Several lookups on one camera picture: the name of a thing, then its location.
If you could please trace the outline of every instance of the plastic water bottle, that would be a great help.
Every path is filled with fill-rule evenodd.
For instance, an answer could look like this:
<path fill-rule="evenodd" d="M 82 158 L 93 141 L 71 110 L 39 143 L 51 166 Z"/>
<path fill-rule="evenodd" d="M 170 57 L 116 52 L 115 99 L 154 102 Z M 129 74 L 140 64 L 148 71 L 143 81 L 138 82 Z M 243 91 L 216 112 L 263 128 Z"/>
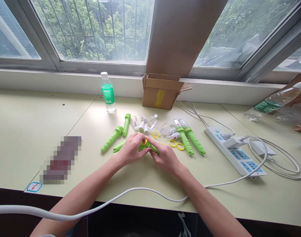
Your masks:
<path fill-rule="evenodd" d="M 108 78 L 107 72 L 101 72 L 101 77 L 101 89 L 104 97 L 105 106 L 107 111 L 112 112 L 116 110 L 113 85 Z"/>
<path fill-rule="evenodd" d="M 245 117 L 249 120 L 257 120 L 262 116 L 284 106 L 295 99 L 301 92 L 301 82 L 296 83 L 293 87 L 279 91 L 245 113 Z"/>

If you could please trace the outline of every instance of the power strip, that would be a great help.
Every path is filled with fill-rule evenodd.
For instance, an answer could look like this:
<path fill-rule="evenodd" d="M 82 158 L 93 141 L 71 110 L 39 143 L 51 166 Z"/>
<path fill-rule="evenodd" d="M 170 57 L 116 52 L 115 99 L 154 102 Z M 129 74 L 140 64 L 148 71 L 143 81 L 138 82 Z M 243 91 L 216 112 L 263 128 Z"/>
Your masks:
<path fill-rule="evenodd" d="M 222 129 L 219 127 L 208 127 L 205 129 L 205 132 L 242 176 L 257 169 L 258 165 L 240 147 L 226 148 L 223 145 L 225 140 L 222 138 L 221 134 L 224 134 L 225 132 L 223 132 Z M 250 176 L 250 178 L 256 179 L 257 176 L 263 175 L 267 175 L 267 173 L 259 168 Z"/>

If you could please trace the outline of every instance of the bottle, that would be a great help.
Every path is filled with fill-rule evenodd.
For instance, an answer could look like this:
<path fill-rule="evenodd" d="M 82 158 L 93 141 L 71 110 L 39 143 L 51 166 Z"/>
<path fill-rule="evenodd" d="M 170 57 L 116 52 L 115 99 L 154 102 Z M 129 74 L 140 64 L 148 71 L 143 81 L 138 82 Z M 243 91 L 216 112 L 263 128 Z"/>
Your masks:
<path fill-rule="evenodd" d="M 148 118 L 148 121 L 150 122 L 150 124 L 153 124 L 153 122 L 155 121 L 155 119 L 156 119 L 157 117 L 158 117 L 157 114 L 154 114 L 154 115 L 150 116 L 150 117 Z"/>
<path fill-rule="evenodd" d="M 301 92 L 301 82 L 296 83 L 293 87 L 279 91 L 245 113 L 245 117 L 249 120 L 257 120 L 262 116 L 275 111 L 283 105 L 292 101 Z"/>
<path fill-rule="evenodd" d="M 132 123 L 134 129 L 138 130 L 139 125 L 138 125 L 138 121 L 137 121 L 137 117 L 136 116 L 132 116 L 131 117 L 131 123 Z"/>
<path fill-rule="evenodd" d="M 112 112 L 116 110 L 113 85 L 108 78 L 107 72 L 101 72 L 101 77 L 102 77 L 101 89 L 105 101 L 105 106 L 107 111 Z"/>

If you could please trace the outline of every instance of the sticker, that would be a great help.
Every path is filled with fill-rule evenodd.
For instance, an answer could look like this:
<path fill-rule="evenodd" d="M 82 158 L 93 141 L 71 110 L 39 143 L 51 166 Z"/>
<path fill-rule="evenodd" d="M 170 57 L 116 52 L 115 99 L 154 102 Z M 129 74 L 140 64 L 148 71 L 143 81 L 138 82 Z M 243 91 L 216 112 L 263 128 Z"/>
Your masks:
<path fill-rule="evenodd" d="M 32 182 L 26 189 L 26 191 L 36 193 L 43 185 L 38 182 Z"/>
<path fill-rule="evenodd" d="M 255 110 L 258 110 L 259 112 L 262 112 L 262 113 L 270 113 L 272 111 L 275 111 L 276 109 L 280 108 L 281 105 L 279 104 L 271 104 L 269 103 L 269 101 L 263 101 L 257 105 L 254 106 L 254 109 Z"/>

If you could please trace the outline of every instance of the yellow tape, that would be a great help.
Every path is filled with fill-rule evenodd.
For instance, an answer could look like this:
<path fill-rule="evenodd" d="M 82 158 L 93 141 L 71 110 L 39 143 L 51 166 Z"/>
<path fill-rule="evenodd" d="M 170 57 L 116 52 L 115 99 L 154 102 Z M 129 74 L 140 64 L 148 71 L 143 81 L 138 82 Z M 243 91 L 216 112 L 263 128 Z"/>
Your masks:
<path fill-rule="evenodd" d="M 166 93 L 166 90 L 162 90 L 162 89 L 158 90 L 157 98 L 156 98 L 156 101 L 155 101 L 155 108 L 157 108 L 157 109 L 161 108 L 161 104 L 163 102 L 165 93 Z"/>

